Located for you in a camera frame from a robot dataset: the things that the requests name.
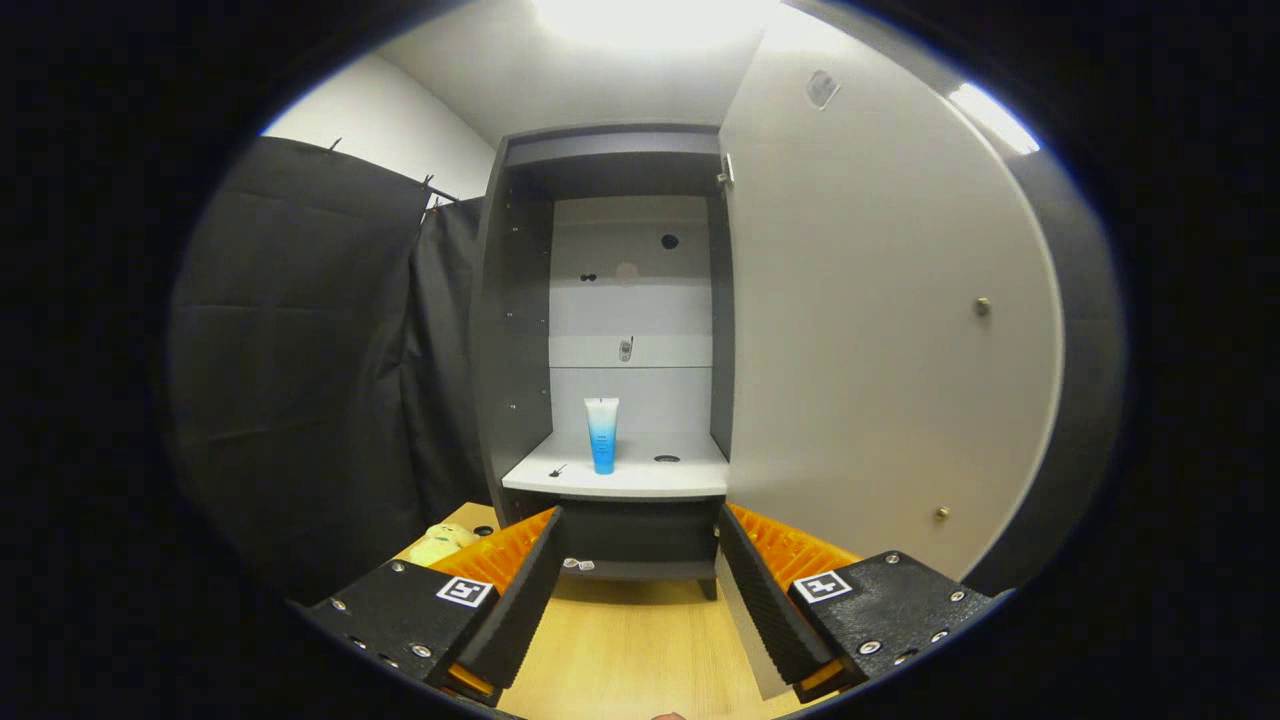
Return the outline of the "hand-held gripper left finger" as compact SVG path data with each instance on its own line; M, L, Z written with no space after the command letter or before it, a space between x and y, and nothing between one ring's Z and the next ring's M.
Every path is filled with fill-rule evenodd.
M300 612L326 637L444 694L494 708L561 577L564 510L477 536L438 525Z

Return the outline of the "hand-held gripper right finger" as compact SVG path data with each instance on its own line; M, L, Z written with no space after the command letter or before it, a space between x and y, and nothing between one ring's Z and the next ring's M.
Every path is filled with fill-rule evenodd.
M1001 601L901 550L859 559L736 503L719 510L716 537L767 657L803 703L914 664Z

